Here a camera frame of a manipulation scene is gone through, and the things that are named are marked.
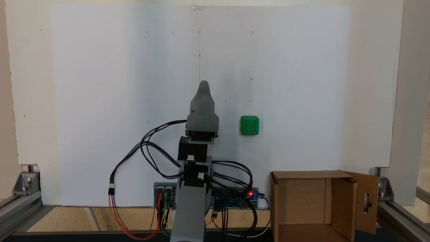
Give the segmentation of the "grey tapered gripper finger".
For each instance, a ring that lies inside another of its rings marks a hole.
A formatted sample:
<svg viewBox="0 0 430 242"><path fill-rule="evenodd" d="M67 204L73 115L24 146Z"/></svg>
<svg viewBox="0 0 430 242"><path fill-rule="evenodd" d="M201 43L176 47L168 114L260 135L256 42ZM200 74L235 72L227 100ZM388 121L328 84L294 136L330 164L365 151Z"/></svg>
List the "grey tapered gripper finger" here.
<svg viewBox="0 0 430 242"><path fill-rule="evenodd" d="M198 111L201 108L215 113L215 101L212 98L208 81L201 81L199 83L197 93L190 103L191 113Z"/></svg>

